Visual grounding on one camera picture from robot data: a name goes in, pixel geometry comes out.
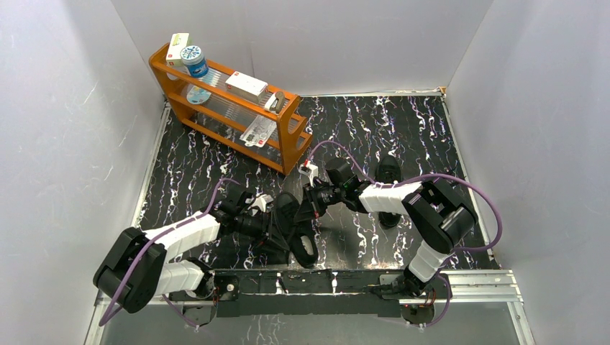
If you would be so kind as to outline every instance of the small box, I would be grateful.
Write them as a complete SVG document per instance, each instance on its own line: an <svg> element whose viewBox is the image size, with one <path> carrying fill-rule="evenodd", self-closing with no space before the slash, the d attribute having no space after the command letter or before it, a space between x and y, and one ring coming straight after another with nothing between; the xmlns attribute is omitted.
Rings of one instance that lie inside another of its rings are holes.
<svg viewBox="0 0 610 345"><path fill-rule="evenodd" d="M255 104L259 104L267 92L267 83L240 72L233 73L224 83L227 91Z"/></svg>
<svg viewBox="0 0 610 345"><path fill-rule="evenodd" d="M186 46L191 45L191 36L189 34L173 34L168 48L168 54L165 56L165 62L170 67L182 67L182 58L180 52Z"/></svg>

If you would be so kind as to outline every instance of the wooden rack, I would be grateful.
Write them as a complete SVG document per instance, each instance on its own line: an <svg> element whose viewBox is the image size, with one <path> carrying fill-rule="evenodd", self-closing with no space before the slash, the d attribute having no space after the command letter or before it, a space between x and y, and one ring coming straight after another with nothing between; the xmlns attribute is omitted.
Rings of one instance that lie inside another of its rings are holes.
<svg viewBox="0 0 610 345"><path fill-rule="evenodd" d="M304 132L307 118L295 113L301 97L275 86L267 87L267 95L259 104L254 104L233 93L226 92L224 82L235 71L207 60L208 83L180 73L165 64L169 43L149 59L150 67L168 98L178 120L212 139L215 139L255 160L287 175L299 161L309 144L311 134ZM210 99L201 105L186 100L188 85L192 84L211 93ZM266 111L263 106L272 93L282 91L286 96L280 114ZM277 123L276 131L264 147L247 147L240 135L261 115Z"/></svg>

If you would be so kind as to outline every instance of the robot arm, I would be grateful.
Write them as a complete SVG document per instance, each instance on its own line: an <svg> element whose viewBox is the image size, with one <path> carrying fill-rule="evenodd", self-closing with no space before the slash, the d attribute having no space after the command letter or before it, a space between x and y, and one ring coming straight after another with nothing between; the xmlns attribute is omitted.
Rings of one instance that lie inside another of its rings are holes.
<svg viewBox="0 0 610 345"><path fill-rule="evenodd" d="M361 181L350 163L334 158L326 164L331 183L317 177L317 167L306 162L299 172L310 183L303 188L304 200L295 222L318 218L327 206L343 202L361 213L390 212L407 215L424 239L404 277L385 287L385 293L419 296L437 274L460 240L476 225L478 217L469 201L460 197L442 179L394 187Z"/></svg>
<svg viewBox="0 0 610 345"><path fill-rule="evenodd" d="M168 263L178 255L200 244L215 241L225 234L240 232L254 238L257 247L265 245L286 251L288 245L271 226L267 205L269 195L254 198L243 187L230 186L227 197L209 214L201 211L159 229L124 230L94 275L94 284L108 296L113 296L125 278L127 270L145 245L150 245L128 277L117 300L129 313L135 313L156 295L180 290L192 290L209 297L214 289L214 271L197 259ZM173 229L148 244L159 234Z"/></svg>

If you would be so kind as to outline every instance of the white wall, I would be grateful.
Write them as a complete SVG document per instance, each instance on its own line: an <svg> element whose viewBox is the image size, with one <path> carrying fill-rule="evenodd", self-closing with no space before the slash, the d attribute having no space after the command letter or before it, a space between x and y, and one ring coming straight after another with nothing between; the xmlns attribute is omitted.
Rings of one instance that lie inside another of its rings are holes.
<svg viewBox="0 0 610 345"><path fill-rule="evenodd" d="M447 91L539 344L610 337L609 89L607 1L495 0Z"/></svg>
<svg viewBox="0 0 610 345"><path fill-rule="evenodd" d="M492 0L112 0L148 58L174 32L300 94L446 86Z"/></svg>
<svg viewBox="0 0 610 345"><path fill-rule="evenodd" d="M82 344L162 97L110 1L0 13L0 343Z"/></svg>

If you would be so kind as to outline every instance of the black and white patterned floor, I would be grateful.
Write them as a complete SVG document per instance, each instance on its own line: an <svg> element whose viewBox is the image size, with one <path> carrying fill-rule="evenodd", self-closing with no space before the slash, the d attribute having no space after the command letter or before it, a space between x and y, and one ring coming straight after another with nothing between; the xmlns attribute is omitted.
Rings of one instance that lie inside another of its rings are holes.
<svg viewBox="0 0 610 345"><path fill-rule="evenodd" d="M372 175L379 158L389 153L402 165L403 175L450 173L463 177L447 116L439 96L365 96L304 98L297 111L309 117L307 131L316 143L333 139L346 146L366 173ZM337 155L336 147L316 152L314 163ZM301 200L306 178L294 169L283 176L275 170L182 125L170 115L140 214L142 229L173 223L209 202L221 177L233 178L251 191L277 195L282 190ZM313 224L319 249L317 268L400 268L414 256L421 237L408 219L383 230L376 215L353 213L343 205L330 206ZM184 253L214 268L287 267L265 254L253 254L251 239L233 234ZM479 228L465 245L483 245ZM300 266L292 259L290 268ZM486 253L460 253L450 267L497 268Z"/></svg>

